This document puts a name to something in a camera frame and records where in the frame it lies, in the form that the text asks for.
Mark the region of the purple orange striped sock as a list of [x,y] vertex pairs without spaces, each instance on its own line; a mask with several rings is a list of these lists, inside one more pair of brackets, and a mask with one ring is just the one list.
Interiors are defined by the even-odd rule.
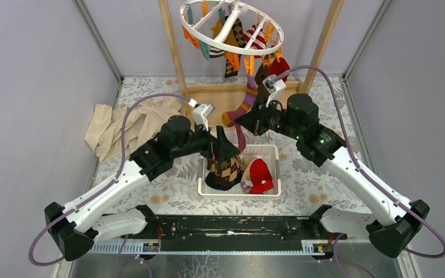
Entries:
[[221,121],[225,127],[234,126],[238,139],[238,148],[243,152],[246,148],[246,137],[243,134],[242,127],[235,120],[244,115],[254,104],[257,98],[257,89],[254,76],[247,74],[247,83],[245,88],[245,97],[238,108],[234,111],[226,111],[221,114]]

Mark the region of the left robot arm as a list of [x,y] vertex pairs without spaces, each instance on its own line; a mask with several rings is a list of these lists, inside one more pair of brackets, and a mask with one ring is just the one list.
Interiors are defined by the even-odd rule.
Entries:
[[155,138],[133,151],[119,172],[107,181],[65,205],[52,202],[46,206],[46,230],[63,259],[74,261],[101,240],[129,234],[153,236],[155,220],[137,208],[119,214],[104,213],[137,187],[149,185],[170,170],[176,158],[195,153],[225,162],[240,151],[227,139],[223,127],[218,126],[213,136],[202,125],[191,128],[184,116],[172,116]]

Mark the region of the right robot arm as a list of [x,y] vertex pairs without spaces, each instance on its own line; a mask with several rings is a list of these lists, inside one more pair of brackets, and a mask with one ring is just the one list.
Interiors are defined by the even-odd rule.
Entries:
[[420,219],[426,218],[429,206],[397,193],[355,159],[348,144],[319,122],[319,108],[309,95],[294,94],[287,99],[285,109],[278,107],[277,101],[256,103],[235,122],[255,135],[272,130],[295,139],[305,159],[339,179],[371,211],[353,213],[322,205],[312,214],[311,235],[322,239],[329,233],[343,233],[367,239],[387,257],[398,257],[420,231]]

